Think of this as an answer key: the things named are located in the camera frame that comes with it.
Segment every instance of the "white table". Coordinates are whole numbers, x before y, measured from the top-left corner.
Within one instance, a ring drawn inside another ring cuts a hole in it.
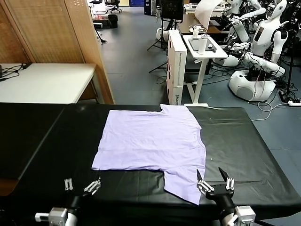
[[[20,64],[1,65],[4,69]],[[32,64],[20,70],[18,77],[0,81],[0,102],[76,103],[92,79],[98,85],[95,67],[95,64]],[[100,89],[95,90],[99,97]]]
[[[184,4],[184,8],[186,14],[194,13],[196,11],[196,8],[193,8],[192,6],[190,6],[190,4]],[[217,6],[214,8],[211,17],[221,17],[224,11],[225,11],[225,7]]]
[[[187,106],[204,106],[204,104],[199,104],[198,99],[199,95],[201,93],[201,88],[205,76],[205,70],[206,70],[206,65],[209,61],[209,59],[215,59],[215,58],[227,58],[228,55],[225,53],[225,51],[211,38],[209,37],[208,39],[211,41],[211,43],[215,46],[216,51],[206,51],[204,54],[199,54],[197,51],[194,51],[189,39],[192,39],[192,35],[184,35],[183,36],[184,41],[186,45],[188,46],[188,49],[190,53],[192,54],[192,57],[194,59],[197,59],[195,63],[201,62],[200,70],[198,73],[198,81],[197,81],[197,86],[195,91],[193,90],[192,83],[187,83],[187,88],[190,94],[190,97],[192,99],[192,104],[187,104]]]

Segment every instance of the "gray floor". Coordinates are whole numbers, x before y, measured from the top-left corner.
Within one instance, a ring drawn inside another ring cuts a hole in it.
[[[158,85],[156,82],[159,77],[166,74],[163,70],[151,74],[148,71],[163,63],[166,55],[158,48],[152,48],[150,51],[146,49],[155,41],[156,29],[160,27],[160,21],[156,23],[155,17],[145,16],[143,8],[123,8],[123,12],[118,14],[118,17],[118,28],[101,31],[102,38],[108,41],[101,46],[101,50],[116,103],[158,105],[162,103],[164,84]],[[194,65],[192,57],[188,56],[187,67],[199,68],[199,65]],[[301,88],[300,70],[294,68],[292,78],[292,82],[298,88]],[[228,77],[210,79],[210,76],[207,76],[204,83]],[[227,84],[227,81],[223,81],[203,86],[199,102],[216,107],[243,107],[251,119],[267,116],[267,113],[262,112],[257,106],[235,97]],[[182,103],[191,103],[186,88],[183,91]],[[277,95],[272,105],[280,103]],[[296,191],[301,195],[301,108],[288,106],[276,108],[267,120],[256,121],[254,125]],[[268,222],[277,226],[300,225],[301,213]]]

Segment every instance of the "white plastic cover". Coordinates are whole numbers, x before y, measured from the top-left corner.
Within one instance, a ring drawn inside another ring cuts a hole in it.
[[[201,0],[197,5],[194,15],[206,29],[208,29],[214,8],[221,2],[222,0]]]

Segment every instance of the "white box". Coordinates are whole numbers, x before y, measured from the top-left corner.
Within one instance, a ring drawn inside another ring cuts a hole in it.
[[[167,96],[170,105],[181,105],[187,49],[178,30],[169,31]]]

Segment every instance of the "black trash bin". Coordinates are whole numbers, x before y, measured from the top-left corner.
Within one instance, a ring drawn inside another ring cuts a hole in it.
[[[110,28],[116,28],[118,27],[118,16],[115,14],[109,14],[108,15],[108,20],[110,23]]]

